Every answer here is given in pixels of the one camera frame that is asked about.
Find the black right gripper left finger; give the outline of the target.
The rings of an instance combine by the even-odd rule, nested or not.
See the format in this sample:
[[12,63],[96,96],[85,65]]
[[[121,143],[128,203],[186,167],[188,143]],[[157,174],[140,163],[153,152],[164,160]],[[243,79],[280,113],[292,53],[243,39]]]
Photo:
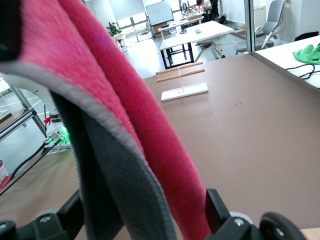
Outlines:
[[84,213],[79,190],[59,209],[57,216],[69,239],[75,239],[84,226]]

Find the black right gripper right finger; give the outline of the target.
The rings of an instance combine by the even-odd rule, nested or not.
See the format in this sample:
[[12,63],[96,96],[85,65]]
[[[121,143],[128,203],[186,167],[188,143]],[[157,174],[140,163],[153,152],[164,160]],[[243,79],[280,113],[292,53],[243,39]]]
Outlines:
[[226,205],[216,189],[207,189],[205,197],[205,217],[211,233],[216,233],[230,217]]

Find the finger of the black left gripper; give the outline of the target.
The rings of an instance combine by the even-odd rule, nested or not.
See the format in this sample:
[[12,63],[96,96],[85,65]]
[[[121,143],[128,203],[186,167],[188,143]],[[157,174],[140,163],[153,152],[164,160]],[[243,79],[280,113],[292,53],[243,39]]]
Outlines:
[[21,0],[0,0],[0,62],[19,56],[21,35]]

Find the pink and grey cloth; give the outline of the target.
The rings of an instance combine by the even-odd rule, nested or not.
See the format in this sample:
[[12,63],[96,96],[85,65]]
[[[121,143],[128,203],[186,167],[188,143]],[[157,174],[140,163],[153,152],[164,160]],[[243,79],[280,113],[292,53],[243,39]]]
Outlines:
[[151,90],[82,0],[20,0],[0,73],[48,89],[70,132],[89,240],[203,240],[206,189]]

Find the white cloth rack base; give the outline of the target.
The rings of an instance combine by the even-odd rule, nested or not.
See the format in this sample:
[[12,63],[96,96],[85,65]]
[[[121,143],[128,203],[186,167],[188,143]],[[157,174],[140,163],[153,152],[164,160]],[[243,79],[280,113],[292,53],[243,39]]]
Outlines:
[[[178,75],[181,73],[182,69],[178,69]],[[162,102],[179,99],[183,97],[193,96],[197,94],[207,93],[209,91],[206,82],[195,83],[192,85],[184,85],[182,78],[179,78],[181,82],[181,87],[163,91],[161,93],[160,100]]]

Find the green cloth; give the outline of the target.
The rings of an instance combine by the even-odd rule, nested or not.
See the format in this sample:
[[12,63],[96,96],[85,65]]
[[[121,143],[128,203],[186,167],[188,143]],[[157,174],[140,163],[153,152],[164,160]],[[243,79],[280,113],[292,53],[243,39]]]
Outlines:
[[300,62],[320,65],[320,42],[315,47],[309,44],[304,49],[296,50],[292,54]]

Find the red object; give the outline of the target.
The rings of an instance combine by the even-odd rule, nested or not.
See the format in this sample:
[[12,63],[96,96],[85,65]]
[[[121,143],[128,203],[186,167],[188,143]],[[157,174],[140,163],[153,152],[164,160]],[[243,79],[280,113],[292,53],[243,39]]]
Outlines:
[[5,169],[3,161],[0,159],[0,191],[5,188],[10,179],[10,174]]

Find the green potted plant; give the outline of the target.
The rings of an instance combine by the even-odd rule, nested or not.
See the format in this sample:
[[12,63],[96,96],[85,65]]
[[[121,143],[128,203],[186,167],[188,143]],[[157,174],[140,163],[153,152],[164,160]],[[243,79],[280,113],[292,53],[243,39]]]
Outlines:
[[109,22],[106,29],[112,36],[120,34],[122,32],[116,22]]

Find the wooden rack rod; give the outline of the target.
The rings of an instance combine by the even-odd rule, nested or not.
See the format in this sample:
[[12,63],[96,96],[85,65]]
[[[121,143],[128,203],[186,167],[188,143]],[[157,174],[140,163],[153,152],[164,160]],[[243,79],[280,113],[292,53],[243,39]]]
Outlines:
[[157,79],[156,83],[161,83],[161,82],[170,81],[170,80],[174,80],[174,79],[180,79],[183,77],[187,77],[187,76],[191,76],[191,75],[195,75],[195,74],[200,74],[200,73],[204,73],[204,72],[205,72],[205,69],[195,70],[195,71],[191,71],[191,72],[187,72],[187,73],[182,73],[180,75],[174,75],[174,76],[169,76],[169,77]]
[[194,66],[198,66],[198,65],[202,65],[202,64],[203,64],[202,61],[189,63],[189,64],[184,64],[184,65],[181,65],[181,66],[177,66],[177,67],[169,68],[169,69],[166,69],[166,70],[158,71],[158,72],[155,73],[155,75],[161,75],[161,74],[177,71],[178,69],[186,69],[186,68],[190,68],[190,67],[194,67]]

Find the whiteboard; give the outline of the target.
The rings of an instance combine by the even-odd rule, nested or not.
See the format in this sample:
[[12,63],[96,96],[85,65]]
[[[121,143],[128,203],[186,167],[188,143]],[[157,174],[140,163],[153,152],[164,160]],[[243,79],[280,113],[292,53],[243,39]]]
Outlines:
[[147,5],[145,10],[151,26],[174,20],[171,5],[167,0]]

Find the white office desk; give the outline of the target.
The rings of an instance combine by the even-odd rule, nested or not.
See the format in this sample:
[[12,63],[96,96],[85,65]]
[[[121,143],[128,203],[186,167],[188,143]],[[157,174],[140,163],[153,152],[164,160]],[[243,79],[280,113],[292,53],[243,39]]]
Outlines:
[[[216,21],[208,21],[196,26],[188,27],[186,33],[164,39],[160,45],[160,53],[165,69],[172,69],[184,64],[197,62],[206,51],[212,51],[215,59],[225,58],[223,43],[228,34],[235,30]],[[189,52],[190,61],[173,63],[172,56]]]

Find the seated person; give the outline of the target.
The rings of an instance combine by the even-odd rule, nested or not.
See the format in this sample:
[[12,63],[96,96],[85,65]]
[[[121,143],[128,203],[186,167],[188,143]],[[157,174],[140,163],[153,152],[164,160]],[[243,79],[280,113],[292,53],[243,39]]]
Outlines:
[[210,0],[196,0],[195,9],[196,10],[202,9],[203,23],[211,20],[212,4]]

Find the grey office chair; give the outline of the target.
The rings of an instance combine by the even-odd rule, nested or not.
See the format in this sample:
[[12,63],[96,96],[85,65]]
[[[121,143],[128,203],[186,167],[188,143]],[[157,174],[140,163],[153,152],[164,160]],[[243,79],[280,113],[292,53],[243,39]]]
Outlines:
[[[274,46],[272,38],[277,39],[279,32],[283,28],[283,12],[285,8],[285,0],[273,0],[268,9],[268,15],[264,25],[255,25],[255,51],[271,48]],[[235,44],[236,54],[247,52],[246,34],[245,40],[239,41]]]

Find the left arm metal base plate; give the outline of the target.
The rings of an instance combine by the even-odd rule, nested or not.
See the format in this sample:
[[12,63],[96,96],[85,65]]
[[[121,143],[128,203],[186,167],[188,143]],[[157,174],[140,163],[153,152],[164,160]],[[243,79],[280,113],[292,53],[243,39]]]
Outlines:
[[43,141],[46,148],[51,148],[54,146],[54,150],[58,149],[70,149],[71,148],[71,139],[69,130],[60,125],[55,129],[51,129],[47,134],[47,137]]

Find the aluminium frame rail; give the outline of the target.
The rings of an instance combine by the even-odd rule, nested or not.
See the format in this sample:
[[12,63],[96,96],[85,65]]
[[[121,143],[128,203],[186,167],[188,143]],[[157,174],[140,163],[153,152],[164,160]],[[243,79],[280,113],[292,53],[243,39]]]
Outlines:
[[9,85],[13,93],[17,96],[23,108],[20,111],[11,113],[11,116],[0,124],[0,142],[25,125],[30,119],[34,121],[41,133],[46,136],[46,126],[38,116],[36,110],[31,106],[23,92],[14,86]]

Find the aluminium frame post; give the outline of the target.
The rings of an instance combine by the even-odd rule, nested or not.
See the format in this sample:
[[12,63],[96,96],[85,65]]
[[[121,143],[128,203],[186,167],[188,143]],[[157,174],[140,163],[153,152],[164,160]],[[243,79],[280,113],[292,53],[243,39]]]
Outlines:
[[254,0],[244,0],[246,51],[255,52]]

